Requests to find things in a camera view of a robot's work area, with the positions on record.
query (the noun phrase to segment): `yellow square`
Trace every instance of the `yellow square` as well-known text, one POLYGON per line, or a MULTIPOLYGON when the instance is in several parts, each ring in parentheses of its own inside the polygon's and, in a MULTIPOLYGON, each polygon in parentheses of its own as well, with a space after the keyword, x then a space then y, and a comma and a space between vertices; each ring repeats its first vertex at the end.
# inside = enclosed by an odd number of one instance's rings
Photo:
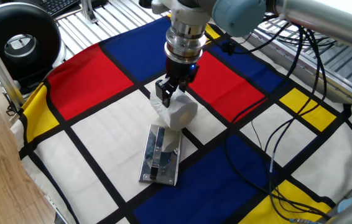
POLYGON ((27 142, 58 125, 47 106, 46 94, 46 86, 39 85, 22 107, 27 118, 27 142))
MULTIPOLYGON (((308 96, 306 96, 304 93, 302 93, 296 88, 291 90, 288 94, 286 94, 280 99, 281 103, 288 106, 295 113, 297 113, 301 109, 301 107, 306 103, 307 100, 308 96)), ((312 109, 315 105, 317 105, 317 102, 310 100, 310 102, 305 107, 305 109, 303 109, 301 114, 312 109)), ((336 116, 331 114, 322 106, 319 106, 312 112, 303 115, 302 118, 312 124, 319 131, 324 131, 324 129, 332 123, 336 116)))
MULTIPOLYGON (((327 213, 331 210, 331 207, 329 207, 327 204, 323 202, 316 202, 314 201, 311 197, 309 197, 305 192, 300 190, 298 187, 296 187, 294 184, 291 184, 288 180, 283 181, 279 185, 279 192, 285 196, 285 198, 289 200, 293 200, 295 202, 300 202, 306 205, 309 205, 311 207, 317 208, 320 211, 327 213)), ((290 204, 287 202, 281 202, 282 206, 290 211, 293 212, 288 212, 285 211, 279 203, 279 200, 274 198, 274 205, 278 209, 278 211, 283 214, 283 216, 287 218, 303 218, 306 220, 311 220, 311 221, 316 221, 319 218, 321 218, 320 215, 314 215, 311 213, 295 213, 299 212, 296 208, 292 207, 290 204)), ((239 224, 268 224, 268 223, 290 223, 287 220, 282 219, 278 214, 276 214, 276 211, 274 210, 271 201, 270 201, 270 196, 267 196, 259 205, 257 205, 254 209, 252 209, 246 216, 243 218, 239 224)))

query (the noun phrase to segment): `metal rack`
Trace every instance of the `metal rack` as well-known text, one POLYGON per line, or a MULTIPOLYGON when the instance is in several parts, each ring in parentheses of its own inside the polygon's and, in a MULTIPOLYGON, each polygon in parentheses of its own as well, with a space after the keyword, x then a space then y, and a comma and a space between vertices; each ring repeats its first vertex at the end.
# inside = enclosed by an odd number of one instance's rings
MULTIPOLYGON (((271 34, 275 34, 285 23, 286 21, 279 19, 272 19, 262 23, 259 26, 262 30, 256 29, 252 34, 253 38, 248 39, 248 42, 253 46, 261 45, 269 40, 272 37, 271 34)), ((295 26, 288 27, 281 32, 281 35, 295 39, 299 38, 299 33, 295 26)), ((326 39, 319 44, 326 44, 330 41, 333 40, 326 39)), ((352 104, 352 47, 336 42, 335 44, 319 48, 329 81, 330 91, 328 92, 328 97, 335 102, 352 104)), ((268 47, 264 47, 262 51, 275 63, 287 68, 290 67, 296 50, 297 44, 286 44, 275 40, 268 47)), ((295 75, 310 86, 314 81, 316 64, 317 59, 311 47, 303 47, 295 75)))

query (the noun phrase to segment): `fabric mat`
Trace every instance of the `fabric mat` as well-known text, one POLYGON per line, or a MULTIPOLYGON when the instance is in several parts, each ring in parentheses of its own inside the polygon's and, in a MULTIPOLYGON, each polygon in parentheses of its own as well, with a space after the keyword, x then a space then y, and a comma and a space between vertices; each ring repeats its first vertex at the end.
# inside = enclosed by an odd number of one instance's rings
MULTIPOLYGON (((266 187, 276 134, 295 117, 275 158, 276 184, 290 200, 328 212, 352 189, 352 108, 323 103, 300 117, 311 97, 290 80, 276 94, 231 120, 269 93, 284 75, 252 54, 229 56, 213 43, 187 94, 198 116, 182 130, 182 162, 175 187, 137 181, 150 124, 164 125, 149 103, 165 74, 168 18, 88 47, 56 68, 30 96, 12 127, 32 180, 69 223, 288 223, 269 196, 242 181, 227 163, 266 187)), ((215 27, 219 35, 224 35, 215 27)), ((276 200, 287 217, 318 220, 276 200)))

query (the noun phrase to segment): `blue square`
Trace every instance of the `blue square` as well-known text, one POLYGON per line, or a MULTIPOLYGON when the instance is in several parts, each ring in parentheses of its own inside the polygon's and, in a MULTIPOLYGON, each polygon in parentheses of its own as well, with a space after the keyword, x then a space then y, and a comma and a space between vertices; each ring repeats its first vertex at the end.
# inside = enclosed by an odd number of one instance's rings
MULTIPOLYGON (((261 157, 237 136, 227 143, 237 170, 255 184, 265 185, 261 157)), ((255 193, 257 189, 234 173, 221 144, 179 175, 175 187, 164 187, 134 214, 141 223, 221 223, 255 193)))
POLYGON ((162 18, 110 38, 104 42, 104 46, 141 82, 165 69, 164 45, 169 27, 170 21, 162 18))

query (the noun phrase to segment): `metal plate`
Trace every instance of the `metal plate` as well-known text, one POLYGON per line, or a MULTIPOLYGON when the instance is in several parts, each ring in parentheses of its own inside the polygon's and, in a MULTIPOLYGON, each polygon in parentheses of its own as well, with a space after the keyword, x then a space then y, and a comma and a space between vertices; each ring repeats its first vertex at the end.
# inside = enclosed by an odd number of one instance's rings
POLYGON ((150 125, 139 181, 176 185, 181 148, 180 131, 150 125), (158 168, 157 175, 153 177, 151 176, 152 170, 156 167, 158 168))

